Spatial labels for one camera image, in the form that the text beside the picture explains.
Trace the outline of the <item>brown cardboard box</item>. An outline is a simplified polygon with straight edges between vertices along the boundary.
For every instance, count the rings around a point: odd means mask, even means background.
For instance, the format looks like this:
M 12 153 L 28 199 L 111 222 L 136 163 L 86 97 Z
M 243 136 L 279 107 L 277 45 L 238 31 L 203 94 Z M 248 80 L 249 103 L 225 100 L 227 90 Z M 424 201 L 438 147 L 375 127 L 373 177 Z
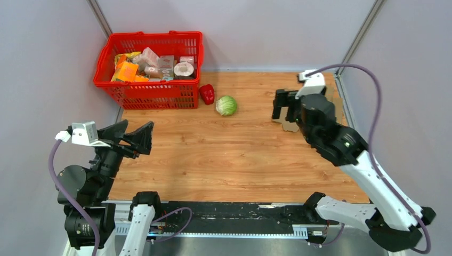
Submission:
M 343 99 L 339 94 L 339 90 L 335 83 L 330 83 L 326 85 L 325 96 L 328 101 L 331 101 L 335 106 L 335 117 L 336 121 L 342 125 L 348 125 L 346 116 L 343 110 Z M 282 107 L 280 109 L 279 118 L 272 118 L 272 121 L 282 125 L 282 129 L 287 132 L 298 132 L 299 127 L 296 123 L 290 123 L 285 120 L 286 114 L 288 112 L 288 107 Z

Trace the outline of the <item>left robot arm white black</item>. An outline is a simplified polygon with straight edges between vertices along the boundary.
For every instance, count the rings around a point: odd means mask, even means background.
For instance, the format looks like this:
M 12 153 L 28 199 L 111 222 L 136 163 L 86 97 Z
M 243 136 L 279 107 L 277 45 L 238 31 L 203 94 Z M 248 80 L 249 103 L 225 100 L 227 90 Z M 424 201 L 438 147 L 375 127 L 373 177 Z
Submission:
M 57 201 L 65 213 L 64 228 L 77 255 L 116 255 L 116 204 L 109 194 L 123 159 L 149 155 L 152 149 L 153 122 L 127 132 L 128 121 L 98 129 L 93 121 L 72 123 L 59 132 L 51 150 L 49 172 L 58 191 Z M 70 141 L 94 149 L 89 167 L 69 165 L 54 169 L 58 147 Z

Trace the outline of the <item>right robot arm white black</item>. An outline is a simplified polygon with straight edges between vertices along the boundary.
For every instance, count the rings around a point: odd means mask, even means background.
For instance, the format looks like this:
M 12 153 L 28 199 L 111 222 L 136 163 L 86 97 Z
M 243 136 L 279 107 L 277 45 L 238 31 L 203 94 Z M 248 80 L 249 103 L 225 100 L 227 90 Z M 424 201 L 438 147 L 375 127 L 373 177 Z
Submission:
M 311 148 L 348 174 L 369 198 L 367 204 L 351 204 L 315 192 L 305 202 L 308 222 L 324 219 L 353 226 L 390 252 L 414 250 L 427 237 L 425 227 L 434 220 L 435 211 L 414 203 L 396 187 L 362 136 L 337 122 L 332 102 L 321 93 L 297 97 L 295 91 L 278 89 L 272 118 L 279 118 L 283 108 L 287 108 L 285 120 L 299 127 Z

